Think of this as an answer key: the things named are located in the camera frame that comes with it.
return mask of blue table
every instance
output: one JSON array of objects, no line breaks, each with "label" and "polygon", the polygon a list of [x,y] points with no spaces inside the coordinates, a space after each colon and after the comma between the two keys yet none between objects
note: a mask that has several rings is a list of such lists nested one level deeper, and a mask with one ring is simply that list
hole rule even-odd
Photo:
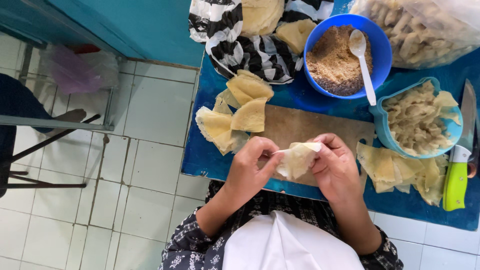
[{"label": "blue table", "polygon": [[[346,5],[337,5],[336,2],[334,14],[344,12],[345,8]],[[376,95],[378,97],[390,95],[427,76],[436,77],[440,81],[442,90],[451,92],[457,101],[461,98],[465,79],[468,78],[476,89],[477,96],[480,97],[480,49],[444,67],[419,71],[393,68],[385,83],[376,90]],[[209,58],[204,57],[181,173],[222,181],[227,178],[234,155],[228,153],[222,156],[214,144],[205,140],[194,120],[196,112],[202,106],[213,108],[215,97],[225,90],[226,82],[226,78],[214,70]],[[297,72],[291,84],[275,85],[273,89],[275,95],[268,104],[373,122],[373,116],[368,112],[366,98],[355,100],[328,98],[316,92],[308,84],[303,70]],[[373,145],[380,147],[382,144],[376,139]],[[413,188],[410,194],[397,190],[377,194],[370,178],[367,179],[363,198],[368,209],[372,211],[474,231],[477,229],[480,213],[479,180],[476,176],[468,181],[466,208],[451,212],[427,205]],[[325,200],[318,188],[288,181],[270,179],[265,188],[277,192],[285,191],[295,196]]]}]

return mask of green knife handle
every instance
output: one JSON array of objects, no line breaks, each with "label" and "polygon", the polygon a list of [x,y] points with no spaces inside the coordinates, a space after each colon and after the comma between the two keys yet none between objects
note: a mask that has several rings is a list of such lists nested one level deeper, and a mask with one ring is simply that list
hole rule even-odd
[{"label": "green knife handle", "polygon": [[453,211],[465,208],[467,191],[467,163],[450,162],[445,180],[444,209]]}]

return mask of floral dress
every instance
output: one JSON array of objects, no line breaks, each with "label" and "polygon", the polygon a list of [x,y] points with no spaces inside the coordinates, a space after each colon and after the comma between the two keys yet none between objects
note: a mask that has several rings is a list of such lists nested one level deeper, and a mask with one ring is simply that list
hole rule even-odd
[{"label": "floral dress", "polygon": [[[213,198],[222,186],[223,182],[211,181],[205,202]],[[214,237],[208,237],[198,226],[195,215],[198,209],[175,229],[162,252],[162,265],[158,270],[221,270],[225,243],[231,235],[253,217],[268,215],[273,210],[292,214],[342,240],[333,211],[327,202],[262,190],[231,215]],[[359,256],[363,267],[366,270],[403,269],[396,247],[378,229],[382,235],[382,244],[372,254]]]}]

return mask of blue bowl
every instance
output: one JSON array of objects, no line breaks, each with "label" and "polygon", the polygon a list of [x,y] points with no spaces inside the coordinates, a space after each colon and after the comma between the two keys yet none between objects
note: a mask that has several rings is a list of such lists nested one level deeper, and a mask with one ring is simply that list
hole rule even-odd
[{"label": "blue bowl", "polygon": [[322,37],[324,32],[331,26],[352,25],[354,28],[365,32],[368,35],[372,50],[373,71],[371,74],[373,89],[377,89],[384,83],[392,67],[392,48],[390,41],[384,31],[372,20],[355,14],[340,14],[332,16],[320,22],[308,36],[303,51],[303,65],[305,66],[305,75],[310,85],[318,92],[335,98],[356,99],[367,96],[365,87],[362,87],[357,93],[351,96],[337,96],[321,88],[310,75],[307,67],[307,52],[313,49],[313,46]]},{"label": "blue bowl", "polygon": [[428,158],[433,158],[433,157],[439,156],[441,154],[444,154],[445,152],[449,151],[453,147],[453,145],[455,145],[458,142],[458,140],[460,139],[460,136],[462,135],[463,118],[462,118],[462,114],[460,113],[460,108],[458,106],[455,106],[455,107],[452,107],[449,112],[454,112],[454,113],[458,114],[458,119],[460,120],[460,123],[461,123],[460,126],[457,125],[452,119],[441,118],[441,120],[443,120],[443,122],[444,122],[444,124],[447,128],[446,130],[444,130],[444,132],[449,132],[450,133],[450,136],[448,137],[448,139],[452,141],[452,143],[453,143],[452,146],[450,146],[448,148],[439,148],[438,152],[435,153],[435,154],[412,156],[412,155],[406,153],[400,147],[400,145],[398,145],[397,142],[392,138],[392,135],[390,134],[390,128],[388,127],[388,113],[382,108],[383,100],[385,100],[387,98],[391,98],[393,96],[396,96],[396,95],[402,93],[403,91],[409,90],[410,88],[412,88],[414,86],[421,85],[428,80],[432,81],[432,84],[435,87],[435,90],[434,90],[433,94],[435,96],[437,96],[438,92],[441,91],[440,82],[434,77],[425,77],[414,85],[411,85],[411,86],[409,86],[405,89],[402,89],[402,90],[400,90],[396,93],[393,93],[389,96],[381,97],[377,101],[376,106],[370,106],[369,107],[369,111],[373,114],[373,117],[374,117],[373,122],[375,123],[375,131],[377,132],[377,136],[380,139],[380,141],[382,142],[382,144],[385,147],[387,147],[388,149],[392,149],[392,150],[400,153],[402,156],[405,156],[405,157],[408,157],[408,158],[428,159]]}]

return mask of hand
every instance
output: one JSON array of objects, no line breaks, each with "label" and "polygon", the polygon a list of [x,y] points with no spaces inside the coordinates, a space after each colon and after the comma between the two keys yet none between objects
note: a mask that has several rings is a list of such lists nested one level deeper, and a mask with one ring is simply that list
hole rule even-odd
[{"label": "hand", "polygon": [[317,152],[312,172],[329,203],[363,202],[360,176],[352,151],[333,133],[321,134],[313,142],[324,144]]},{"label": "hand", "polygon": [[[268,182],[284,154],[274,152],[279,147],[270,139],[253,137],[233,158],[227,181],[222,187],[231,205],[240,208],[257,194]],[[268,160],[262,169],[258,160]]]}]

